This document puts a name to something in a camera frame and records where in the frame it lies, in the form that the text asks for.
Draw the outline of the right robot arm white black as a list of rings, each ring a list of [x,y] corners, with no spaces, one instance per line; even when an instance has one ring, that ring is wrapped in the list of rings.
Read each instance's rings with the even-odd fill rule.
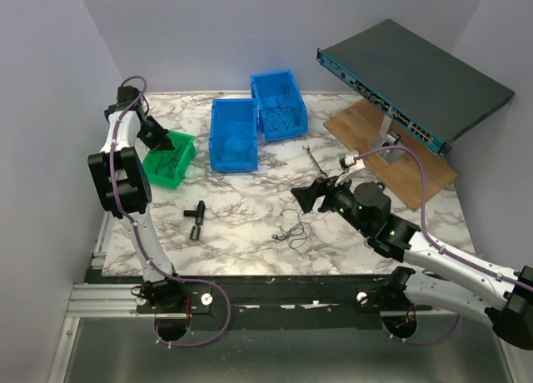
[[[380,183],[352,187],[317,178],[291,194],[301,210],[335,212],[358,231],[377,254],[400,262],[383,289],[384,302],[400,310],[407,304],[437,307],[488,325],[503,341],[532,348],[532,269],[517,271],[484,261],[426,234],[391,212]]]

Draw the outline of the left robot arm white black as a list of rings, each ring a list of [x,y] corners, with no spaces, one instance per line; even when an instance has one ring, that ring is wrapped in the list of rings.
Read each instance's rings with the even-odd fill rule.
[[[156,151],[172,150],[169,131],[143,108],[141,90],[122,84],[117,102],[104,111],[109,123],[101,150],[88,157],[98,198],[127,231],[142,266],[143,283],[134,296],[152,309],[178,311],[185,293],[152,223],[151,186],[135,144],[141,140]]]

